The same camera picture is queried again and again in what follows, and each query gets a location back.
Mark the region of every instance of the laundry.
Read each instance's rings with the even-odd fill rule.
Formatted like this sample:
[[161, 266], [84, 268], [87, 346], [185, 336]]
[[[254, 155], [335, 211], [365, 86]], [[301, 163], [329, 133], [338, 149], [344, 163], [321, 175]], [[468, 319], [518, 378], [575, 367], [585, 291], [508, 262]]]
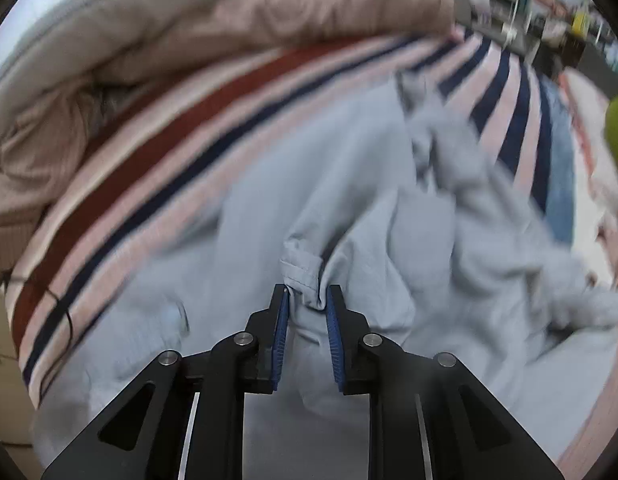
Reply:
[[[144, 13], [150, 1], [161, 2], [160, 12]], [[90, 129], [106, 110], [102, 86], [132, 88], [227, 56], [303, 42], [391, 32], [445, 35], [453, 23], [453, 0], [171, 0], [168, 8], [164, 1], [98, 0], [80, 7], [73, 27], [41, 24], [39, 37], [6, 64], [0, 75], [0, 272], [14, 266], [43, 208], [78, 169]]]
[[145, 262], [51, 383], [38, 452], [51, 461], [161, 349], [206, 351], [242, 330], [281, 281], [289, 372], [274, 408], [246, 401], [246, 478], [302, 478], [309, 445], [311, 474], [366, 474], [368, 406], [333, 381], [329, 284], [406, 351], [457, 354], [523, 425], [515, 406], [527, 367], [553, 351], [549, 327], [618, 323], [618, 294], [590, 286], [474, 127], [401, 73], [292, 130]]

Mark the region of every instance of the striped fabric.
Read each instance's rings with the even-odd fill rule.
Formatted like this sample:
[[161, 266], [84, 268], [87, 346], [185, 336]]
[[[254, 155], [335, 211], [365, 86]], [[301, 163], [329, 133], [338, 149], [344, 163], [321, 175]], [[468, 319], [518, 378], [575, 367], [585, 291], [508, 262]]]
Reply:
[[[35, 405], [126, 277], [269, 147], [335, 99], [422, 73], [546, 208], [551, 124], [533, 70], [464, 41], [372, 38], [274, 50], [155, 86], [106, 127], [14, 269], [6, 305]], [[46, 288], [58, 297], [58, 301]]]

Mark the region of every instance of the black wire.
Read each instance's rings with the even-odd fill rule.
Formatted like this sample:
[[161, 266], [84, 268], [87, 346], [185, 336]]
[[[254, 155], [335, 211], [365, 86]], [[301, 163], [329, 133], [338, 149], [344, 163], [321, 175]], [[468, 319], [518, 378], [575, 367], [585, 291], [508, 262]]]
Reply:
[[[9, 283], [11, 282], [22, 283], [23, 285], [28, 285], [29, 283], [31, 283], [33, 285], [39, 286], [39, 288], [42, 288], [47, 294], [49, 294], [52, 298], [54, 298], [54, 301], [56, 302], [56, 307], [60, 304], [60, 298], [54, 292], [49, 290], [48, 286], [43, 285], [42, 283], [38, 282], [37, 280], [34, 280], [33, 278], [20, 278], [19, 276], [10, 276], [5, 281], [6, 281], [7, 286], [9, 286]], [[61, 352], [61, 354], [57, 358], [55, 358], [54, 362], [51, 364], [51, 366], [48, 368], [48, 370], [45, 372], [42, 379], [40, 380], [40, 391], [38, 393], [38, 405], [40, 405], [40, 403], [42, 402], [42, 397], [44, 397], [45, 394], [47, 393], [47, 390], [49, 390], [49, 386], [51, 386], [51, 381], [47, 385], [47, 387], [45, 387], [44, 390], [43, 390], [43, 384], [49, 377], [49, 374], [54, 370], [54, 368], [56, 368], [56, 365], [62, 359], [64, 359], [64, 357], [69, 353], [71, 349], [71, 345], [74, 341], [74, 323], [71, 320], [71, 316], [69, 315], [68, 308], [64, 309], [63, 314], [65, 314], [65, 317], [67, 317], [67, 324], [69, 325], [69, 339], [67, 340], [67, 345], [65, 346], [65, 349]]]
[[4, 442], [4, 441], [0, 441], [0, 444], [3, 447], [33, 447], [32, 444], [24, 444], [24, 443], [20, 443], [20, 442]]

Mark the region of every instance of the metal screw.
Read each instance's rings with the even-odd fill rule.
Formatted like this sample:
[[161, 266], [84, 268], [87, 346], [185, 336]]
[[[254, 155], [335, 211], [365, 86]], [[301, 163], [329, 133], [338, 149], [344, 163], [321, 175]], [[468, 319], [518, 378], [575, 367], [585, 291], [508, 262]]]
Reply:
[[249, 332], [241, 332], [233, 336], [233, 342], [239, 346], [247, 346], [253, 341], [253, 335]]
[[158, 356], [158, 362], [164, 366], [173, 365], [177, 360], [178, 354], [173, 350], [165, 350]]
[[362, 342], [367, 346], [380, 346], [383, 338], [377, 334], [367, 334], [362, 338]]
[[455, 355], [450, 354], [449, 352], [442, 352], [438, 355], [438, 363], [440, 366], [445, 368], [451, 368], [457, 363], [458, 359], [455, 358]]

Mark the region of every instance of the beige blanket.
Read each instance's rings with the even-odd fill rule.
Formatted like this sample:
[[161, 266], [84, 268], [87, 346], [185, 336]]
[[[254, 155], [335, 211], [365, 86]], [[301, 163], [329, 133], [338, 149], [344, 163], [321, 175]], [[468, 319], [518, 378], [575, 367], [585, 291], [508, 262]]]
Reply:
[[[151, 15], [159, 3], [93, 0], [58, 20], [0, 80], [0, 272], [14, 266], [44, 207], [79, 167], [100, 113], [99, 86], [135, 85], [278, 45], [444, 35], [454, 15], [453, 0], [194, 0], [169, 20]], [[59, 59], [67, 45], [67, 59]], [[28, 64], [37, 78], [26, 86]]]

